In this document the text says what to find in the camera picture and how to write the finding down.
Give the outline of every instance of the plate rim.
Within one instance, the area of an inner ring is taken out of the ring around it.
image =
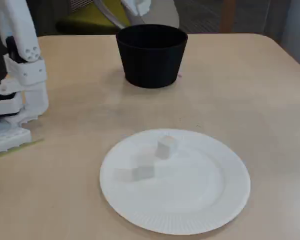
[[[186,231],[186,232],[167,232],[167,231],[163,231],[163,230],[158,230],[158,229],[153,229],[152,227],[147,227],[144,226],[140,223],[138,223],[137,221],[135,221],[134,219],[129,219],[129,216],[125,216],[124,214],[122,214],[122,212],[115,206],[113,206],[113,204],[111,203],[111,201],[109,201],[109,196],[107,196],[107,194],[105,194],[105,189],[104,189],[104,180],[102,178],[103,174],[104,174],[104,168],[105,168],[105,164],[104,162],[106,161],[107,157],[114,151],[114,149],[121,144],[122,142],[125,142],[127,139],[131,138],[131,137],[136,137],[137,135],[141,135],[144,134],[146,132],[169,132],[169,131],[181,131],[181,132],[188,132],[191,134],[199,134],[202,135],[204,137],[208,137],[210,139],[212,139],[213,141],[217,142],[218,144],[221,144],[221,146],[223,148],[226,148],[227,150],[231,151],[237,158],[237,160],[240,161],[242,167],[243,167],[243,171],[245,172],[246,175],[246,183],[247,183],[247,189],[246,189],[246,194],[244,196],[242,196],[242,201],[240,206],[236,207],[235,210],[233,211],[232,215],[230,215],[229,217],[227,217],[226,219],[220,221],[218,224],[215,225],[211,225],[209,227],[205,227],[205,229],[203,230],[198,230],[198,231]],[[124,218],[125,220],[127,220],[128,222],[134,224],[135,226],[138,226],[140,228],[155,232],[155,233],[161,233],[161,234],[166,234],[166,235],[174,235],[174,236],[190,236],[190,235],[198,235],[198,234],[203,234],[203,233],[207,233],[216,229],[221,228],[222,226],[230,223],[231,221],[233,221],[245,208],[245,206],[248,203],[250,194],[251,194],[251,178],[250,178],[250,174],[249,171],[247,169],[247,166],[245,165],[245,163],[241,160],[241,158],[233,151],[231,150],[227,145],[225,145],[223,142],[215,139],[214,137],[211,137],[209,135],[206,135],[204,133],[201,132],[196,132],[196,131],[191,131],[191,130],[184,130],[184,129],[177,129],[177,128],[157,128],[157,129],[148,129],[148,130],[144,130],[144,131],[140,131],[140,132],[136,132],[132,135],[126,136],[124,139],[120,140],[119,142],[117,142],[105,155],[100,170],[99,170],[99,184],[100,184],[100,188],[102,191],[102,195],[104,196],[105,200],[107,201],[107,203],[111,206],[111,208],[122,218]]]

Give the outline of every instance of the beige tabletop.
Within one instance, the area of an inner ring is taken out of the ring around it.
[[[130,85],[114,36],[46,36],[50,107],[26,125],[44,139],[0,157],[0,240],[300,240],[300,65],[254,34],[190,35],[180,77]],[[107,151],[134,133],[177,128],[234,150],[251,177],[226,226],[168,236],[132,225],[99,187]]]

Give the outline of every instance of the gray carpet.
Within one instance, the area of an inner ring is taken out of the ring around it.
[[[180,16],[180,28],[187,33],[219,31],[223,0],[174,0]],[[237,0],[236,33],[262,33],[269,0]]]

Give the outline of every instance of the white wall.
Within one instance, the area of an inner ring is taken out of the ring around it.
[[[282,47],[300,63],[300,0],[292,0]]]

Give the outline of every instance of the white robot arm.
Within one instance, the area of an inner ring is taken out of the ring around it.
[[[3,58],[9,75],[0,83],[0,136],[22,132],[10,143],[1,141],[1,152],[31,141],[20,126],[43,114],[49,101],[45,61],[26,0],[0,0],[0,37],[8,49]]]

